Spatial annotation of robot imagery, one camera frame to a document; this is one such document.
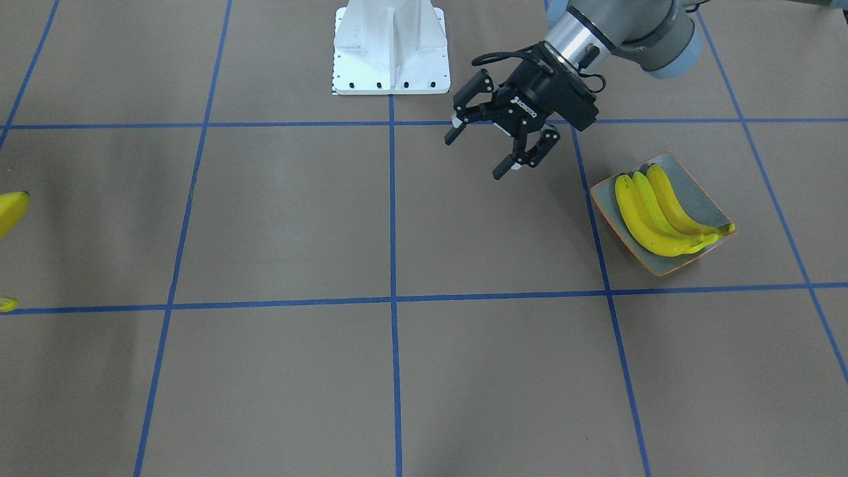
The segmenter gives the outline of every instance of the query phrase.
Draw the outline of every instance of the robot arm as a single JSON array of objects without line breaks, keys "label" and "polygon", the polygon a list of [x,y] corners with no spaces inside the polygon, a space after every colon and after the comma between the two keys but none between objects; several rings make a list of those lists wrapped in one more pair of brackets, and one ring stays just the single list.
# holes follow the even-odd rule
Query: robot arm
[{"label": "robot arm", "polygon": [[[843,8],[848,0],[793,0]],[[492,121],[513,138],[512,152],[494,168],[495,179],[510,169],[536,167],[561,135],[547,124],[554,113],[583,131],[595,122],[596,93],[606,86],[595,74],[610,56],[640,65],[654,77],[678,76],[695,63],[701,39],[687,9],[705,0],[553,0],[548,8],[550,31],[539,43],[515,52],[489,53],[471,64],[482,66],[503,59],[521,63],[510,77],[495,84],[480,70],[454,96],[453,127],[445,135],[450,145],[467,124]],[[597,76],[602,86],[590,89],[585,78]],[[480,93],[491,100],[469,106]],[[527,136],[539,132],[527,148]]]}]

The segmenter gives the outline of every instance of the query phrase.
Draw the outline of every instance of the logo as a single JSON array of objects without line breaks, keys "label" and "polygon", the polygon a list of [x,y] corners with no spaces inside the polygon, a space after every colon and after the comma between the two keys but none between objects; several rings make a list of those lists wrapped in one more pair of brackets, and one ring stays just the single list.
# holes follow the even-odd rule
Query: logo
[{"label": "logo", "polygon": [[516,97],[514,97],[514,98],[510,101],[510,103],[517,104],[519,108],[524,109],[524,110],[525,110],[525,111],[526,111],[526,112],[527,112],[530,116],[532,116],[532,118],[533,118],[533,119],[536,119],[536,116],[538,116],[538,113],[537,113],[536,111],[534,111],[534,110],[530,109],[530,106],[527,106],[527,105],[526,105],[523,101],[521,101],[521,100],[520,100],[517,96],[516,96]]}]

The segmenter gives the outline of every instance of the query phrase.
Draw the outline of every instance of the banana bunch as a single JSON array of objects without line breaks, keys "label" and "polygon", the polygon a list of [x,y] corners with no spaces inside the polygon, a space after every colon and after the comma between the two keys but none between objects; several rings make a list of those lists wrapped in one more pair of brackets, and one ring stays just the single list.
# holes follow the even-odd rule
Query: banana bunch
[{"label": "banana bunch", "polygon": [[[26,207],[30,203],[30,195],[24,192],[0,194],[0,239],[18,225],[24,218]],[[18,306],[18,301],[7,296],[0,296],[0,313],[12,311]]]},{"label": "banana bunch", "polygon": [[647,175],[636,171],[631,178],[616,179],[616,201],[633,238],[651,253],[674,257],[695,254],[736,226],[710,227],[693,220],[683,210],[668,175],[658,164]]}]

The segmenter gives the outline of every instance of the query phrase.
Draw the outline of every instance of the blue joint cap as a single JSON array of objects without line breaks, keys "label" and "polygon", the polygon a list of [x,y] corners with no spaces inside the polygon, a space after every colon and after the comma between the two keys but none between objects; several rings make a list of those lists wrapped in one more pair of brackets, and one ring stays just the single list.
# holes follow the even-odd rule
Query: blue joint cap
[{"label": "blue joint cap", "polygon": [[560,21],[562,15],[566,14],[566,8],[568,8],[568,2],[571,0],[550,0],[548,2],[548,30],[556,25],[556,22]]},{"label": "blue joint cap", "polygon": [[689,39],[689,44],[686,45],[686,48],[680,52],[677,58],[659,70],[648,71],[648,74],[661,80],[676,78],[682,75],[698,61],[698,56],[700,56],[700,50],[703,46],[704,41],[701,39],[698,29],[695,28],[695,32],[692,33],[692,37]]}]

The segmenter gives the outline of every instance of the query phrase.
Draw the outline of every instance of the white bracket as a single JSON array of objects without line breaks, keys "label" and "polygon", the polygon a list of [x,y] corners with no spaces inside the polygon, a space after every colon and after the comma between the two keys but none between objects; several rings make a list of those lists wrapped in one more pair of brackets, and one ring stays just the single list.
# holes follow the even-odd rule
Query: white bracket
[{"label": "white bracket", "polygon": [[336,12],[333,94],[447,93],[445,32],[430,0],[350,0]]}]

